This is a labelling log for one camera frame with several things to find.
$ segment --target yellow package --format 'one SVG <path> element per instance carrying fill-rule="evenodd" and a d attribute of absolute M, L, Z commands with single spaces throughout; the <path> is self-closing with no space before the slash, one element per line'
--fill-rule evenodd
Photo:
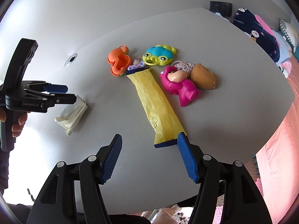
<path fill-rule="evenodd" d="M 127 73 L 127 77 L 135 85 L 147 118 L 156 132 L 155 148 L 176 145 L 178 134 L 181 132 L 186 134 L 185 130 L 150 72 L 150 68 L 137 69 L 137 71 L 130 75 Z"/>

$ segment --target orange toy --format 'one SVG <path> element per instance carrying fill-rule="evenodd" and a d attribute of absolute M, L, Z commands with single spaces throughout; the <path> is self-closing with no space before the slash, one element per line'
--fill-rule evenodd
<path fill-rule="evenodd" d="M 129 49 L 126 45 L 121 45 L 109 53 L 107 61 L 111 64 L 112 75 L 118 77 L 126 72 L 129 65 L 131 65 L 128 53 Z"/>

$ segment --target table surface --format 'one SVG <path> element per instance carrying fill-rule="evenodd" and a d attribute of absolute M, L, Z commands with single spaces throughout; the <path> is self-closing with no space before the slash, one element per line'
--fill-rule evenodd
<path fill-rule="evenodd" d="M 218 161 L 248 161 L 271 137 L 293 101 L 275 63 L 231 23 L 205 9 L 148 17 L 80 49 L 69 67 L 62 64 L 49 71 L 44 80 L 68 85 L 69 93 L 86 100 L 89 109 L 71 137 L 54 122 L 64 105 L 30 115 L 11 152 L 8 193 L 22 186 L 36 197 L 58 161 L 80 162 L 118 133 L 123 149 L 111 179 L 101 186 L 109 214 L 154 209 L 197 194 L 199 185 L 188 178 L 177 146 L 155 149 L 155 132 L 135 86 L 126 76 L 110 74 L 107 55 L 122 44 L 129 47 L 132 59 L 149 47 L 168 44 L 178 49 L 175 60 L 201 63 L 218 75 L 216 89 L 205 90 L 184 108 L 178 96 L 165 93 L 190 142 Z M 27 68 L 31 74 L 36 63 L 33 58 Z M 151 68 L 159 84 L 163 68 Z M 82 211 L 79 188 L 76 183 L 77 208 Z"/>

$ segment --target pink toy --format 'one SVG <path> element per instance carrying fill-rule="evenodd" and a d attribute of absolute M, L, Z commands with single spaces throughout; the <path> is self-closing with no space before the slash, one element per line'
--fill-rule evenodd
<path fill-rule="evenodd" d="M 201 94 L 201 90 L 197 90 L 194 83 L 187 79 L 187 73 L 182 70 L 178 71 L 175 66 L 167 66 L 160 77 L 165 90 L 169 94 L 179 96 L 181 107 L 185 107 L 191 101 L 198 99 Z"/>

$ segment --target brown potato toy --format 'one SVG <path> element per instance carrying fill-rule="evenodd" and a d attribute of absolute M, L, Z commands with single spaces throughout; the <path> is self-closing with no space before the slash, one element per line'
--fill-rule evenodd
<path fill-rule="evenodd" d="M 214 72 L 209 71 L 200 63 L 195 65 L 191 71 L 190 78 L 194 84 L 202 89 L 214 89 L 216 87 L 217 76 Z"/>

